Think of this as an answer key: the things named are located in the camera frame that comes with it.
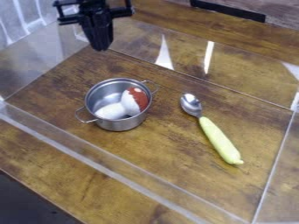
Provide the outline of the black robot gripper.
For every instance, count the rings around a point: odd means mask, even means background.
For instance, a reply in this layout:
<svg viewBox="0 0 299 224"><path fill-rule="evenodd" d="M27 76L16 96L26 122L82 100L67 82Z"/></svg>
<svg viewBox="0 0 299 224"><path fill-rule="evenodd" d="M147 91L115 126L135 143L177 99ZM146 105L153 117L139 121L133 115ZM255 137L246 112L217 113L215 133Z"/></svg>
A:
<svg viewBox="0 0 299 224"><path fill-rule="evenodd" d="M59 12L58 21L60 25L80 24L86 37L92 48L102 50L98 40L96 29L94 25L100 22L103 50L107 50L114 41L114 23L115 18L131 17L134 15L134 6L131 0L124 0L124 6L111 8L107 0L55 0L52 6ZM63 12L66 6L76 5L79 11L67 15Z"/></svg>

